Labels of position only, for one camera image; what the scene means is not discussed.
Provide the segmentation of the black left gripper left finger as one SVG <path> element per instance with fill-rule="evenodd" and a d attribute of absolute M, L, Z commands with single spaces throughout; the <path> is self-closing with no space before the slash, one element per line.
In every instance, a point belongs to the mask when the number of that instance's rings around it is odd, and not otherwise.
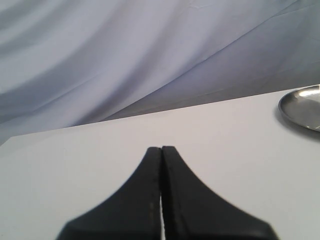
<path fill-rule="evenodd" d="M 129 179 L 108 199 L 66 223 L 59 240 L 160 240 L 162 151 L 147 149 Z"/>

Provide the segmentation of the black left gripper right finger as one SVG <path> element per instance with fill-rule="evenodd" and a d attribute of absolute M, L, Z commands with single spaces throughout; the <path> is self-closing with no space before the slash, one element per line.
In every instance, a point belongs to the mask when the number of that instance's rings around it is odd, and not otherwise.
<path fill-rule="evenodd" d="M 275 240 L 272 227 L 207 187 L 173 146 L 162 148 L 161 200 L 167 240 Z"/>

